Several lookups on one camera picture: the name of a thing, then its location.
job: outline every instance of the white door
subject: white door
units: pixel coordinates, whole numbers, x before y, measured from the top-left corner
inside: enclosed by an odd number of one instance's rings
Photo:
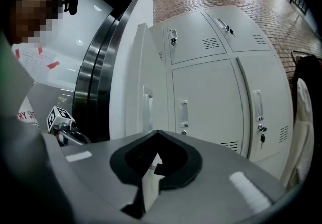
[[[199,12],[192,12],[167,21],[171,64],[226,53],[211,25]],[[177,42],[171,44],[171,30]]]
[[[233,52],[271,50],[260,28],[239,7],[217,6],[206,9],[205,12],[221,30]],[[233,30],[235,36],[226,32],[223,28],[225,24]]]
[[[245,79],[251,107],[249,159],[257,162],[268,159],[269,156],[274,158],[279,151],[285,149],[285,144],[289,144],[292,137],[293,109],[290,106],[285,72],[276,56],[241,56],[237,60]],[[260,142],[262,132],[258,130],[259,124],[267,128],[263,145]],[[276,165],[269,167],[272,172],[274,168],[280,171],[284,163],[275,161],[273,164]]]
[[[222,144],[238,153],[243,142],[243,112],[230,60],[172,71],[176,132]]]
[[[125,135],[168,130],[166,69],[146,24],[137,28],[127,68]]]

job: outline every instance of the ventilation slot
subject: ventilation slot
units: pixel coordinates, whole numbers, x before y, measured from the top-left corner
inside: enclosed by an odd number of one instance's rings
[[[222,142],[222,146],[225,146],[229,149],[232,149],[233,151],[237,152],[238,149],[238,142],[237,141],[232,141],[232,142]]]
[[[203,45],[205,46],[206,49],[219,47],[219,44],[218,44],[216,38],[210,38],[210,39],[202,40],[202,43],[203,43]]]
[[[264,38],[261,35],[253,34],[253,38],[255,39],[257,44],[266,44]]]
[[[279,143],[287,139],[287,134],[288,134],[288,126],[281,128]]]

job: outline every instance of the locker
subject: locker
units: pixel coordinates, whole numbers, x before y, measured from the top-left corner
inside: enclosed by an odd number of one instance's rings
[[[240,56],[237,58],[249,95],[251,110],[251,151],[253,162],[273,156],[292,138],[292,108],[288,87],[276,56]],[[264,133],[259,125],[267,128]],[[260,136],[265,136],[261,145]]]
[[[166,65],[166,58],[165,58],[165,44],[163,40],[163,26],[162,23],[155,24],[149,28],[151,36],[154,40],[156,45],[157,52],[159,57],[164,65]]]
[[[221,30],[233,52],[271,50],[260,28],[239,7],[217,6],[205,12]],[[226,31],[226,25],[233,29],[235,36]]]
[[[211,25],[196,11],[167,21],[171,64],[226,53]],[[177,34],[172,43],[171,30]]]
[[[222,144],[238,153],[243,112],[230,60],[173,70],[176,132]]]
[[[166,69],[146,24],[137,28],[125,85],[125,135],[168,130]]]

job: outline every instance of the person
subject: person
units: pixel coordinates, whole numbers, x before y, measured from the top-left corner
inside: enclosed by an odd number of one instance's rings
[[[62,0],[2,0],[2,5],[0,27],[10,45],[28,42],[62,12]]]
[[[34,80],[11,46],[29,41],[61,11],[61,0],[2,0],[0,15],[0,171],[2,222],[73,223],[72,209],[49,164],[41,133],[17,121]],[[37,180],[34,186],[31,179]]]
[[[1,57],[5,56],[5,51],[10,53],[9,47],[13,44],[28,42],[30,38],[37,38],[39,32],[46,30],[46,26],[48,27],[48,20],[57,19],[59,14],[62,13],[62,0],[2,0],[2,6],[0,53],[3,53],[3,55]],[[13,73],[10,73],[10,71],[7,74],[3,73],[4,77],[12,75]],[[18,103],[20,103],[21,107],[16,113],[17,118],[39,128],[38,121],[28,98],[25,97],[22,102]],[[5,100],[0,110],[7,106],[8,102]]]

